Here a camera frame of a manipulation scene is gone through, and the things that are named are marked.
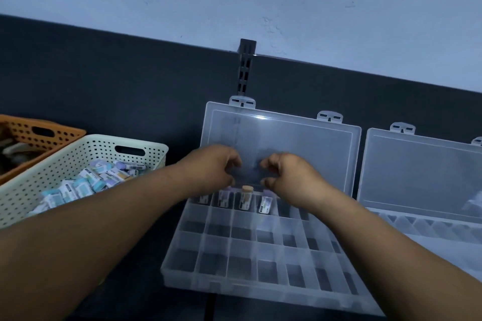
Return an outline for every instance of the person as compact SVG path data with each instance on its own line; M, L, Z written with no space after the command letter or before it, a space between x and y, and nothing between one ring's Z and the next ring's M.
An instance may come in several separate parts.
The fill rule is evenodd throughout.
M0 319L63 319L171 206L233 183L233 148L200 148L150 172L0 231ZM262 184L335 234L387 316L482 319L482 283L328 184L305 160L274 153Z

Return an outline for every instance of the basket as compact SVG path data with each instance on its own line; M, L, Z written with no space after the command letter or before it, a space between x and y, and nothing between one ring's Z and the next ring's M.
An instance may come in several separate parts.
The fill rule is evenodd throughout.
M5 114L0 114L0 123L7 123L11 134L17 141L26 142L32 147L46 150L35 159L27 161L1 175L0 185L86 134L85 130L63 126L54 122L13 117Z
M165 166L168 147L129 138L87 135L52 154L0 186L0 228L22 218L40 201L43 190L57 188L75 177L93 159L145 164L147 169Z

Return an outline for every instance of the handle hole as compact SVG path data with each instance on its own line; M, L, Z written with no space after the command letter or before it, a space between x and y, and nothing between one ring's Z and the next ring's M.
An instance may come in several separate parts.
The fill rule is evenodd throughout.
M55 137L55 132L43 127L32 127L32 132L39 136Z
M134 148L134 147L127 147L127 146L115 146L114 149L119 154L126 154L126 155L136 155L136 156L145 156L146 152L141 148Z

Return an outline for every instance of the transparent lid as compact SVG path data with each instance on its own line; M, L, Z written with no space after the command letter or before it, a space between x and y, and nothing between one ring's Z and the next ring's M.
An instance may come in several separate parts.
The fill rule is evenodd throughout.
M239 106L208 102L204 116L201 146L220 143L238 150L243 167L235 169L238 184L259 184L271 173L259 163L274 152L291 152L306 159L332 185L351 195L361 128L320 119L246 108L256 103L249 98L231 97ZM342 120L341 115L333 120Z
M368 130L357 199L369 208L482 223L467 206L482 190L482 137L466 144L414 132L400 122Z

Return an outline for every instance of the hand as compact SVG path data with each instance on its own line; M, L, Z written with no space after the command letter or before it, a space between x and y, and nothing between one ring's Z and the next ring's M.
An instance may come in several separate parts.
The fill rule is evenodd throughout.
M278 174L261 184L291 205L312 212L317 202L337 191L304 159L290 153L275 153L262 160L261 167Z
M188 197L196 197L233 185L234 178L226 169L240 167L242 161L233 148L213 145L192 151L175 165L186 182Z

